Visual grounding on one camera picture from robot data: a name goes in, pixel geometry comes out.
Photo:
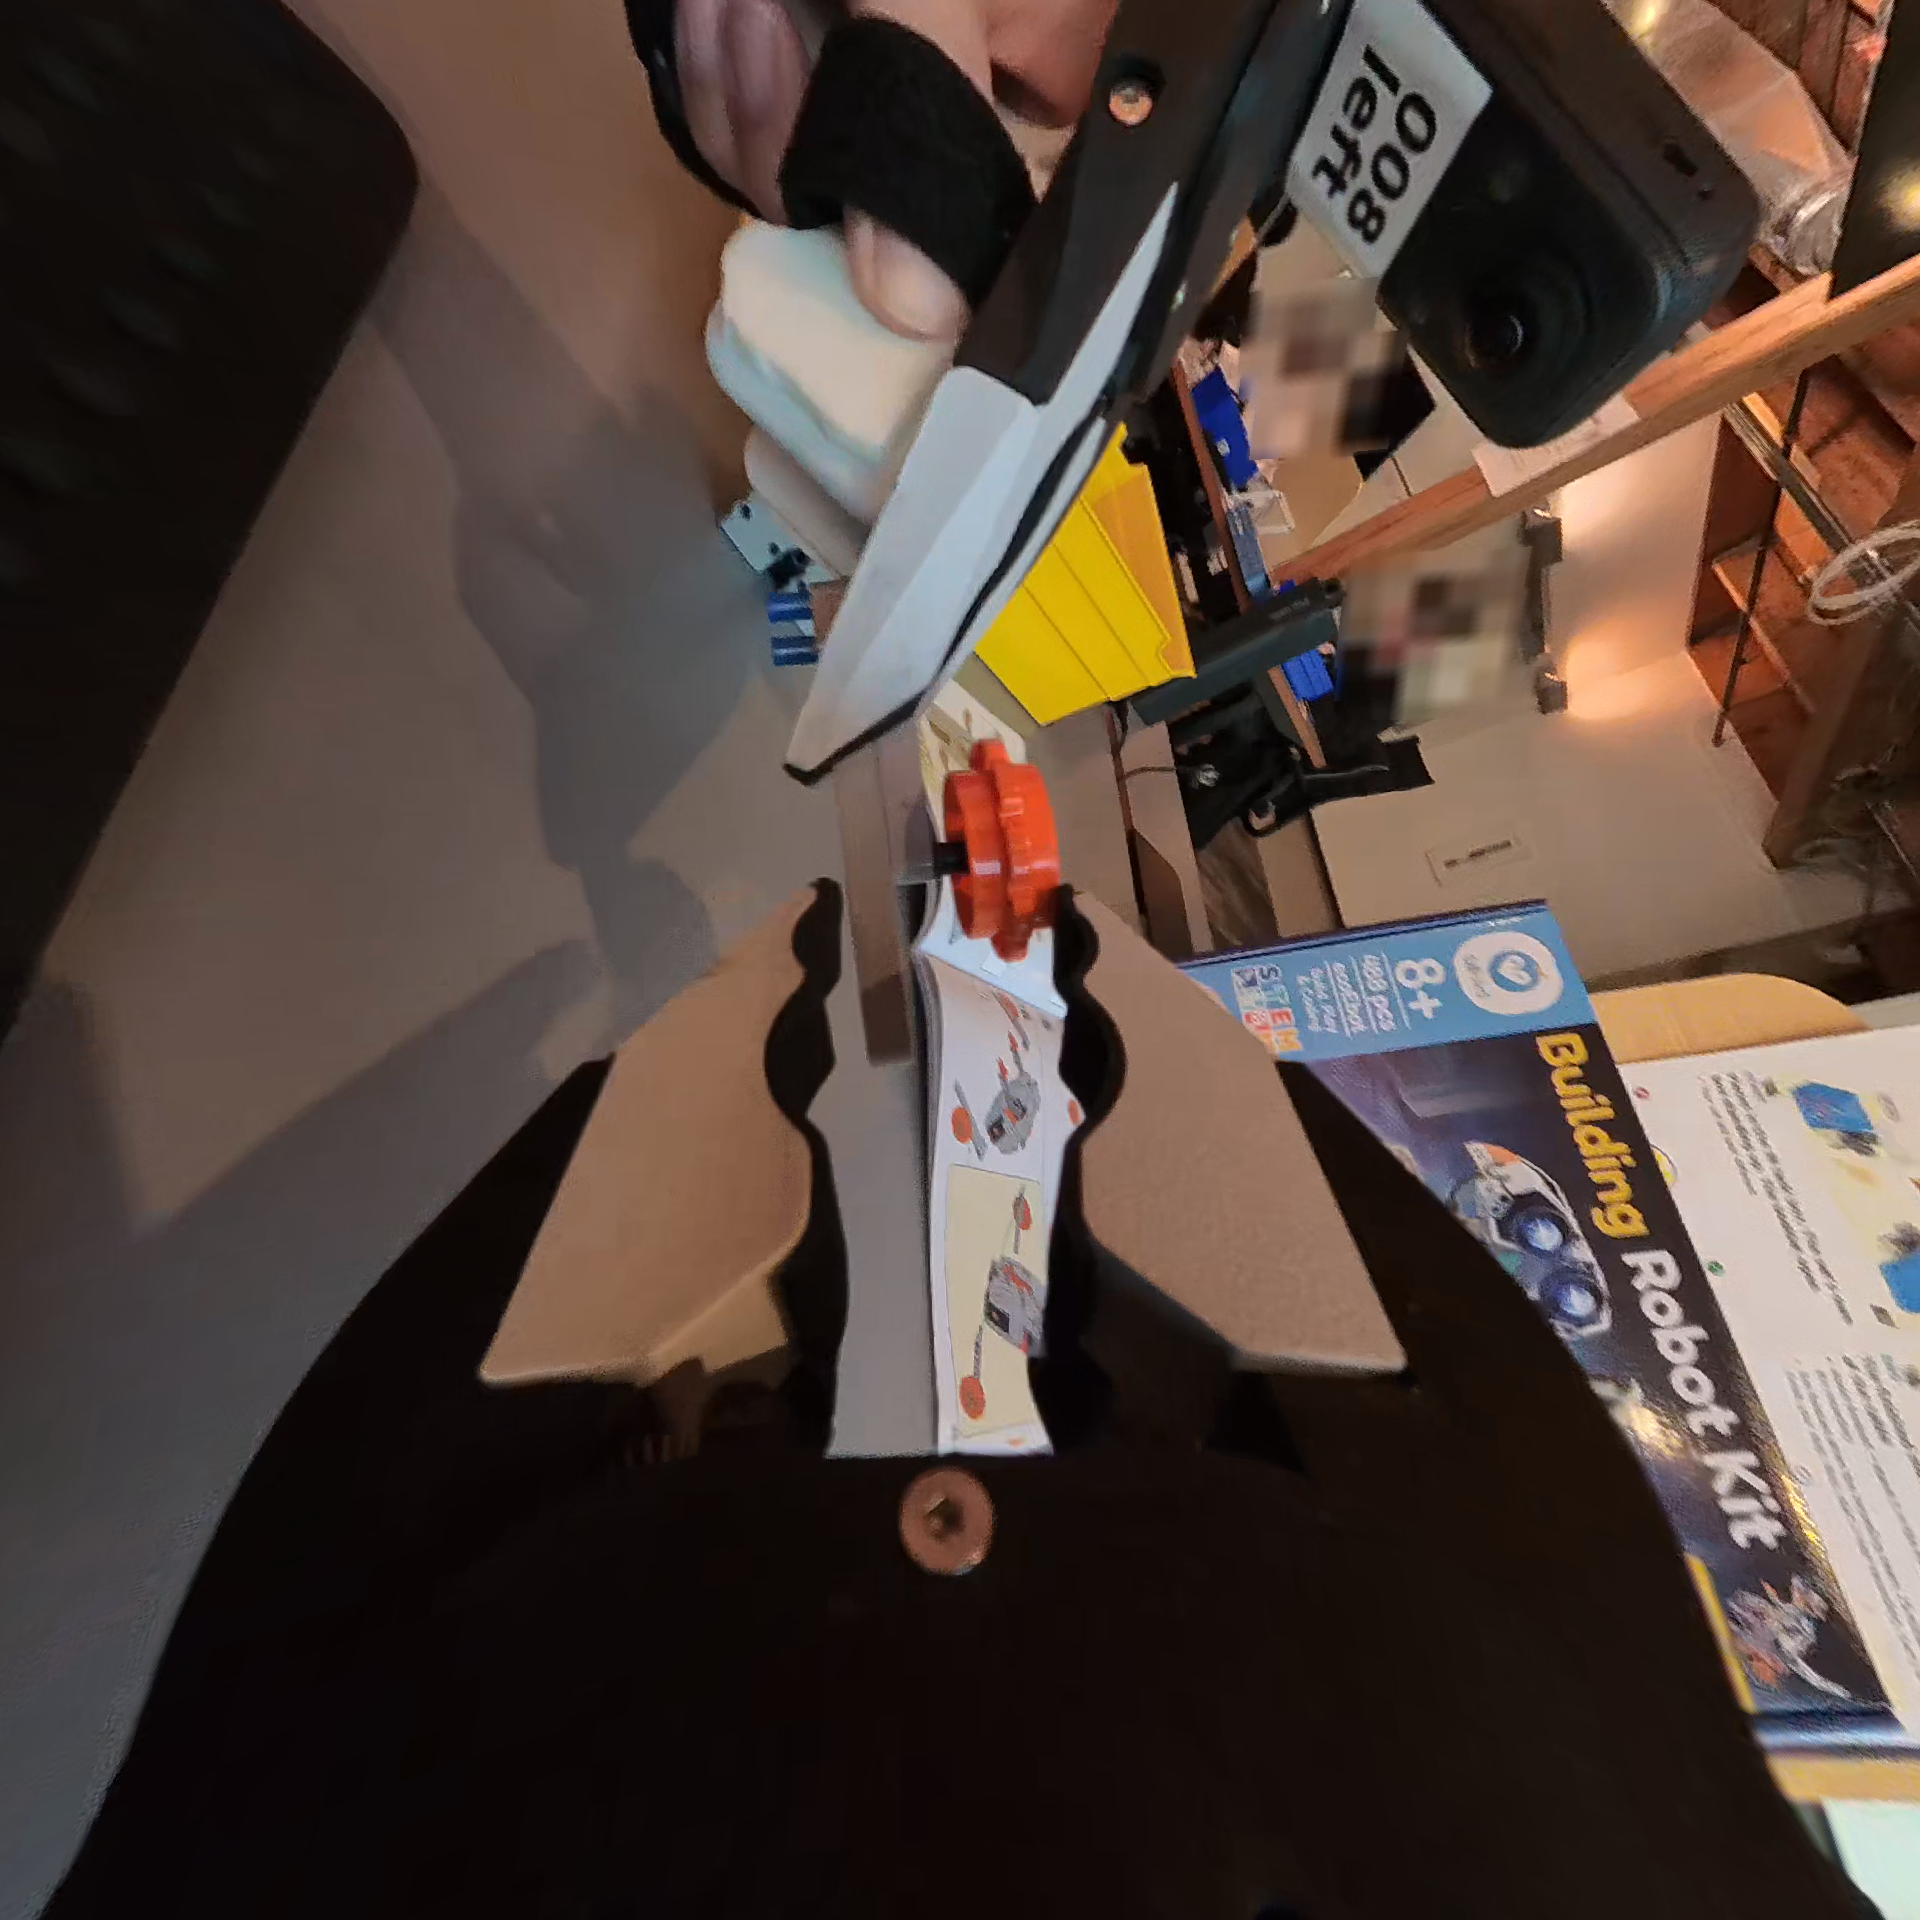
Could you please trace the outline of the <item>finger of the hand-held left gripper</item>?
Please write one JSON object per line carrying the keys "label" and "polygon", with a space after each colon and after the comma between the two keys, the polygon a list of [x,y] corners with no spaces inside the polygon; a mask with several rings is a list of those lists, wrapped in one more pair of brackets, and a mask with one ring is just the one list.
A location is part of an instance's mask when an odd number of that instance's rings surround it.
{"label": "finger of the hand-held left gripper", "polygon": [[1027,400],[979,368],[953,366],[929,398],[784,753],[799,784],[915,719],[955,639],[966,588],[991,538],[1013,531],[1058,454],[1105,420],[1107,387],[1168,240],[1176,187],[1154,206],[1133,251],[1073,351],[1053,395]]}
{"label": "finger of the hand-held left gripper", "polygon": [[1022,506],[1013,531],[989,540],[987,570],[965,592],[955,639],[937,667],[938,682],[949,682],[970,658],[985,632],[1065,528],[1107,448],[1122,440],[1122,420],[1093,420],[1042,473],[1037,492]]}

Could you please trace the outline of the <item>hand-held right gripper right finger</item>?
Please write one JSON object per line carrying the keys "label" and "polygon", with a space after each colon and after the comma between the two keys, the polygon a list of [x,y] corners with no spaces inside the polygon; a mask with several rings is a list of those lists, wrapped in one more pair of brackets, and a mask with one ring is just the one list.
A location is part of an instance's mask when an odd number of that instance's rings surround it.
{"label": "hand-held right gripper right finger", "polygon": [[1103,903],[1058,897],[1062,1079],[1083,1119],[1048,1247],[1056,1451],[1199,1450],[1274,1384],[1407,1356],[1274,1063]]}

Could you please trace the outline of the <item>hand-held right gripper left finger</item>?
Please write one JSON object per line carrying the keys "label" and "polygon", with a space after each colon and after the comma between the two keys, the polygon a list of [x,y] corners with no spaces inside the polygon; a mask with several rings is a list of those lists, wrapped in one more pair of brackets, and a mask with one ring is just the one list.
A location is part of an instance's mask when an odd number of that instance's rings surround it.
{"label": "hand-held right gripper left finger", "polygon": [[826,1451],[847,1238],[811,1107],[840,962],[843,891],[816,880],[617,1048],[483,1388],[632,1391],[666,1455],[755,1425]]}

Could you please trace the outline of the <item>orange gear wheel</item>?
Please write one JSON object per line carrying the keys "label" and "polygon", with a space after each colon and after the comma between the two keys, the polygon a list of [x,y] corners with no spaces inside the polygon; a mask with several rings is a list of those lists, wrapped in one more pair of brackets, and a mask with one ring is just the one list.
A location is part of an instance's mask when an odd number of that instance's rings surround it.
{"label": "orange gear wheel", "polygon": [[955,921],[1003,964],[1025,961],[1062,888],[1058,826],[1039,769],[979,738],[944,782],[934,871]]}

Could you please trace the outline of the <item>grey beam assembly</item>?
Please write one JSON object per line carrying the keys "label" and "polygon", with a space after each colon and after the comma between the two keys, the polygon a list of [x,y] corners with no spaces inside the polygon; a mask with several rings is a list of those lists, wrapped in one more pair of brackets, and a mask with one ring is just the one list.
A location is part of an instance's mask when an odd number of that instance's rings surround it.
{"label": "grey beam assembly", "polygon": [[851,950],[855,994],[872,1065],[913,1059],[913,972],[929,847],[918,742],[901,730],[845,759],[830,779]]}

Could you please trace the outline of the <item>person's left hand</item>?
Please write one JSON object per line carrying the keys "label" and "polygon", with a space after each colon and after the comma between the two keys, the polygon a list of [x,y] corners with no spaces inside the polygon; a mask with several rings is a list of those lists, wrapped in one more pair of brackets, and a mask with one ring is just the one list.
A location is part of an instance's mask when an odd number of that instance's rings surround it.
{"label": "person's left hand", "polygon": [[655,119],[714,195],[835,227],[856,299],[951,346],[1030,210],[1003,112],[1070,128],[1114,2],[630,4]]}

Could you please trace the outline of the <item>yellow plastic bin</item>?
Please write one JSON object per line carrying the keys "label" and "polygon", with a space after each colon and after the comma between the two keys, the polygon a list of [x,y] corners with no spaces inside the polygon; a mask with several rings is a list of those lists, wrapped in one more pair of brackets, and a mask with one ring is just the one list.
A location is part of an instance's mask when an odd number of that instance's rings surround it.
{"label": "yellow plastic bin", "polygon": [[975,648],[1048,727],[1192,678],[1183,604],[1147,470],[1113,431],[1101,458]]}

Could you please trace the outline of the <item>grey robot model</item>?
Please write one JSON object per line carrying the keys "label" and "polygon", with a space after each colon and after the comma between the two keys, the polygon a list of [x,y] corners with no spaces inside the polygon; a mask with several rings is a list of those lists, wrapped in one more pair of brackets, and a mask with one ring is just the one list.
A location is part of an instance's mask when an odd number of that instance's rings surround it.
{"label": "grey robot model", "polygon": [[755,494],[742,497],[718,526],[759,584],[773,666],[816,666],[819,633],[813,602],[835,588],[835,579]]}

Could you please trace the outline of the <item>dark grey flat device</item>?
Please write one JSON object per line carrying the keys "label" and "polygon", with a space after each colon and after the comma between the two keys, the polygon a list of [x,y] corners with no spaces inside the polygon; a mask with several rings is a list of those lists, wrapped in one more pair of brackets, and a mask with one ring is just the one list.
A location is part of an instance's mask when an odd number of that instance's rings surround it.
{"label": "dark grey flat device", "polygon": [[1129,699],[1133,720],[1165,726],[1201,705],[1225,699],[1296,657],[1313,655],[1336,641],[1346,604],[1341,582],[1291,584],[1227,623],[1187,641],[1190,674],[1145,688]]}

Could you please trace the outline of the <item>open instruction booklet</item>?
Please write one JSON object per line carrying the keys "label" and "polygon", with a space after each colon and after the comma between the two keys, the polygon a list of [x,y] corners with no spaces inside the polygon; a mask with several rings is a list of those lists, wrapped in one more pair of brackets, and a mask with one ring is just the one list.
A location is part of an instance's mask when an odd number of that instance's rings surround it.
{"label": "open instruction booklet", "polygon": [[[979,738],[1025,761],[994,727],[962,736],[944,715],[937,726],[949,731],[949,761],[922,775],[929,843],[941,832],[944,782]],[[1083,1119],[1062,1076],[1050,928],[1025,961],[1003,964],[962,935],[938,880],[909,961],[925,1089],[934,1447],[1037,1457],[1048,1439],[1027,1362],[1043,1344],[1048,1238],[1065,1148]]]}

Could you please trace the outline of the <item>blue robot kit box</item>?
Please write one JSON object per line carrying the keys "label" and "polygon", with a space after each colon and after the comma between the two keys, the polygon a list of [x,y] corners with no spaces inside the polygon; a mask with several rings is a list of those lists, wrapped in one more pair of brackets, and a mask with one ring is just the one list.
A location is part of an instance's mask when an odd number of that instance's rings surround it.
{"label": "blue robot kit box", "polygon": [[1559,1337],[1761,1742],[1912,1755],[1915,1153],[1887,1092],[1807,1048],[1624,1065],[1542,902],[1183,972],[1334,1091]]}

